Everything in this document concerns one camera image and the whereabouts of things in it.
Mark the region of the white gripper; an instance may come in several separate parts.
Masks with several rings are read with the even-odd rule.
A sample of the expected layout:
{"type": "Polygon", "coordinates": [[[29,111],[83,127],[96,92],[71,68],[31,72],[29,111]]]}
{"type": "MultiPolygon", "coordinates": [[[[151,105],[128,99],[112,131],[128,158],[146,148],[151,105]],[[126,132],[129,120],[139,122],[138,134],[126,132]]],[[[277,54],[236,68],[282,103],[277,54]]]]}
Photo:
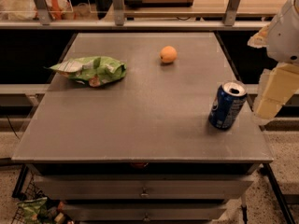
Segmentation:
{"type": "Polygon", "coordinates": [[[299,0],[287,0],[270,25],[253,35],[248,45],[266,48],[278,65],[264,69],[259,80],[253,112],[259,119],[272,119],[299,90],[299,0]]]}

